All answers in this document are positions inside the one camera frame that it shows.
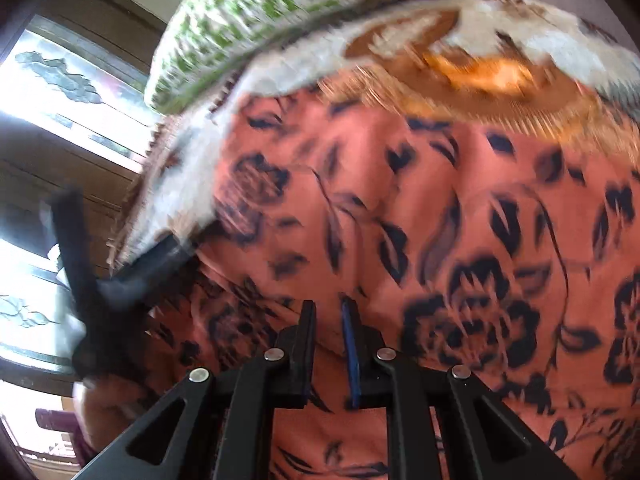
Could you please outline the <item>person's left hand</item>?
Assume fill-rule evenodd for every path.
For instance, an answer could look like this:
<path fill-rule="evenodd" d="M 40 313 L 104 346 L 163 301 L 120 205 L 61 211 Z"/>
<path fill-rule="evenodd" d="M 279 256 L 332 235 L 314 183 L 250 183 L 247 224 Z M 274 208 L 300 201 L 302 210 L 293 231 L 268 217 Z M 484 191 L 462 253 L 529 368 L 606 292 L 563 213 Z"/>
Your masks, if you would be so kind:
<path fill-rule="evenodd" d="M 75 382 L 74 411 L 90 448 L 101 452 L 117 439 L 132 424 L 148 396 L 145 388 L 115 375 Z"/>

